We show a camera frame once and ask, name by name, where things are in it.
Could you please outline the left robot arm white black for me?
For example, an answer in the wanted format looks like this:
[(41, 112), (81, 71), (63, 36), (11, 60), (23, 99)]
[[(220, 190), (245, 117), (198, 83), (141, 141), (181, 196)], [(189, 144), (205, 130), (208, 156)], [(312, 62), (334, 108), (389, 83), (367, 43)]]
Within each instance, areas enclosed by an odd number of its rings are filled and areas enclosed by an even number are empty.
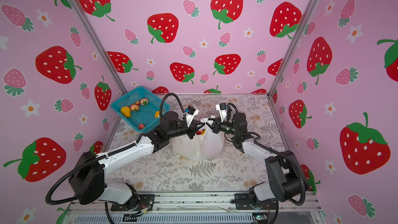
[[(181, 108), (183, 119), (176, 112), (160, 112), (160, 123), (153, 130), (141, 133), (137, 140), (118, 149), (99, 153), (95, 156), (84, 153), (75, 168), (61, 177), (48, 191), (45, 201), (49, 205), (58, 205), (74, 200), (81, 205), (94, 201), (119, 204), (127, 210), (140, 205), (140, 196), (130, 184), (106, 182), (107, 176), (126, 164), (153, 154), (170, 143), (170, 139), (187, 136), (192, 139), (206, 126), (205, 122), (195, 120), (198, 111), (193, 107)], [(71, 198), (53, 200), (56, 189), (68, 180), (75, 195)]]

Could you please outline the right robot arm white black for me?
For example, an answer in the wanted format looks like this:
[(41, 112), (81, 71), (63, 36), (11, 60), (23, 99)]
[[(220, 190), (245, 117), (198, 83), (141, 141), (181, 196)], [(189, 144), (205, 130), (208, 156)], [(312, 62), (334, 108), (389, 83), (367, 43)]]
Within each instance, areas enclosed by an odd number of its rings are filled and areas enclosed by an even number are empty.
[(247, 204), (254, 209), (263, 208), (269, 201), (290, 201), (302, 206), (309, 184), (295, 154), (290, 150), (276, 151), (261, 144), (261, 136), (248, 131), (246, 115), (240, 113), (233, 103), (218, 104), (216, 110), (220, 116), (211, 117), (212, 124), (207, 124), (212, 132), (229, 135), (237, 150), (262, 161), (266, 166), (268, 181), (251, 187), (246, 199), (235, 200), (235, 203)]

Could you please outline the white lemon print plastic bag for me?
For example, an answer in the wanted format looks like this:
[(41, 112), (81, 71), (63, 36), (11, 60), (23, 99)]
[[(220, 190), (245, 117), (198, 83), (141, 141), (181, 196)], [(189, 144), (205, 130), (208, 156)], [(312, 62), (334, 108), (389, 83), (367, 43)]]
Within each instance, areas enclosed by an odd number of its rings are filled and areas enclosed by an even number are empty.
[(205, 135), (193, 139), (189, 139), (187, 135), (172, 138), (170, 144), (173, 152), (192, 161), (218, 156), (223, 151), (225, 137), (221, 133), (213, 133), (207, 124), (201, 130), (205, 130)]

